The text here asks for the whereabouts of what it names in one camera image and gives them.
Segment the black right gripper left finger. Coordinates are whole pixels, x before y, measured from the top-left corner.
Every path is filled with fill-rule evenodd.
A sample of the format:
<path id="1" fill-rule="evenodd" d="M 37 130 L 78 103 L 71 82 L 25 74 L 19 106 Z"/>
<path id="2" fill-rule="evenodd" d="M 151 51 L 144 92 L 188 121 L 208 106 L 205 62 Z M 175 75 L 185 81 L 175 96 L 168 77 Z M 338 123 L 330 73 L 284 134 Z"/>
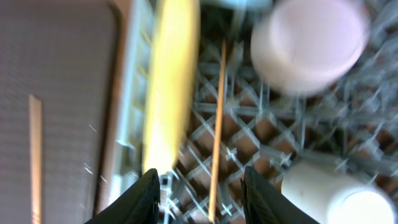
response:
<path id="1" fill-rule="evenodd" d="M 152 168 L 85 224 L 157 224 L 159 203 L 159 176 L 157 170 Z"/>

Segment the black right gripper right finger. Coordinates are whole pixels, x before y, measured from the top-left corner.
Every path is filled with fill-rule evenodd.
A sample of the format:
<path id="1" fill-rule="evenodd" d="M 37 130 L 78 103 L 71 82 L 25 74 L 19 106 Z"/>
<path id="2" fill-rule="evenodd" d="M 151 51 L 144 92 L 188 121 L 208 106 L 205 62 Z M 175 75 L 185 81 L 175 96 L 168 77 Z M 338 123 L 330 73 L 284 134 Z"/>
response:
<path id="1" fill-rule="evenodd" d="M 246 167 L 241 195 L 247 224 L 317 224 L 253 167 Z"/>

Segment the wooden chopstick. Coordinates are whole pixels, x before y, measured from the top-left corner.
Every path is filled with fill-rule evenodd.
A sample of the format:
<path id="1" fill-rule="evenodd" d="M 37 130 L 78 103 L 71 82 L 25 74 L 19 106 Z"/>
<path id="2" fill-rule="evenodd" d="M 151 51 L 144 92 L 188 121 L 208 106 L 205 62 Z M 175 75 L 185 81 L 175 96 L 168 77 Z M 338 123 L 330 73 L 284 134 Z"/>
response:
<path id="1" fill-rule="evenodd" d="M 41 224 L 42 216 L 42 104 L 29 95 L 30 172 L 32 223 Z"/>
<path id="2" fill-rule="evenodd" d="M 208 219 L 211 223 L 216 220 L 217 184 L 220 162 L 221 132 L 223 120 L 223 101 L 224 101 L 224 81 L 226 68 L 226 41 L 224 40 L 221 48 L 221 62 L 218 82 L 218 98 L 216 104 L 215 135 L 213 142 L 211 183 L 209 192 Z"/>

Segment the pale green cup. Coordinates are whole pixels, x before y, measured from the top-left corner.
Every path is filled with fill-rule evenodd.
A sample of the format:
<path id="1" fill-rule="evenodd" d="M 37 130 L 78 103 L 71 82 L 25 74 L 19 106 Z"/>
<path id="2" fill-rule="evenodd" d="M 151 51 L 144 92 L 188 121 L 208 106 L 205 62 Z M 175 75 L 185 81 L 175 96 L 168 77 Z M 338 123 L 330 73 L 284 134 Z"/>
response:
<path id="1" fill-rule="evenodd" d="M 374 184 L 321 166 L 300 162 L 284 175 L 282 194 L 318 223 L 396 223 L 391 199 Z"/>

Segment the yellow plate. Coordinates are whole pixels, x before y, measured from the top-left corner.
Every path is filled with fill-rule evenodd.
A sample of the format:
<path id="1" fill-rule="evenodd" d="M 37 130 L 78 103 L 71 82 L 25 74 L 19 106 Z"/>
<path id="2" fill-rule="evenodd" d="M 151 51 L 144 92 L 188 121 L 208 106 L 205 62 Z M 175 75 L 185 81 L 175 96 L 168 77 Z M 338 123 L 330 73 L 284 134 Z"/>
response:
<path id="1" fill-rule="evenodd" d="M 200 41 L 200 3 L 158 1 L 152 35 L 142 169 L 170 172 L 190 117 Z"/>

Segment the pink bowl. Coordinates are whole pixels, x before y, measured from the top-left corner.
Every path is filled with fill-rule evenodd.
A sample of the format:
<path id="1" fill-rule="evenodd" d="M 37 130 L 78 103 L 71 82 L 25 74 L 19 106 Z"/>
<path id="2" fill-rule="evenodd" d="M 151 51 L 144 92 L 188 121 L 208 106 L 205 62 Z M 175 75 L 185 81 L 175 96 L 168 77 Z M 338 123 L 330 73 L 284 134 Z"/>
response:
<path id="1" fill-rule="evenodd" d="M 252 30 L 252 65 L 275 91 L 315 95 L 358 61 L 369 25 L 363 1 L 279 1 Z"/>

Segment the light blue bowl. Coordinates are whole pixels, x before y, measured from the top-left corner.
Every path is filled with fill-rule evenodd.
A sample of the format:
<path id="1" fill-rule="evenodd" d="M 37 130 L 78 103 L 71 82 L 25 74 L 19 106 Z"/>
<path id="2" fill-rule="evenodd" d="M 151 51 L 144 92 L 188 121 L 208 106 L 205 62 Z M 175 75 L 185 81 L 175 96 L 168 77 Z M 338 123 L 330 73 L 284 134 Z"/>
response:
<path id="1" fill-rule="evenodd" d="M 266 10 L 273 5 L 273 0 L 200 0 L 202 4 L 239 10 Z"/>

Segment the grey plastic dishwasher rack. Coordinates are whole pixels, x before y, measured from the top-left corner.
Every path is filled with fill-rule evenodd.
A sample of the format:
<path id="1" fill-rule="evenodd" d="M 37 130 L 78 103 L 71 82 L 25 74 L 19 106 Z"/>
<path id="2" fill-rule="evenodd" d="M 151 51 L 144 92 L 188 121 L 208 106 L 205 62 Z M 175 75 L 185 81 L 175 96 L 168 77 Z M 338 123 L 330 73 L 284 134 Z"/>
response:
<path id="1" fill-rule="evenodd" d="M 249 36 L 273 1 L 201 4 L 200 57 L 177 164 L 161 178 L 161 223 L 206 223 L 221 41 L 231 39 L 223 108 L 218 223 L 243 223 L 240 180 L 252 166 L 281 188 L 300 162 L 375 185 L 397 208 L 397 2 L 365 1 L 369 45 L 341 80 L 308 98 L 260 81 Z"/>

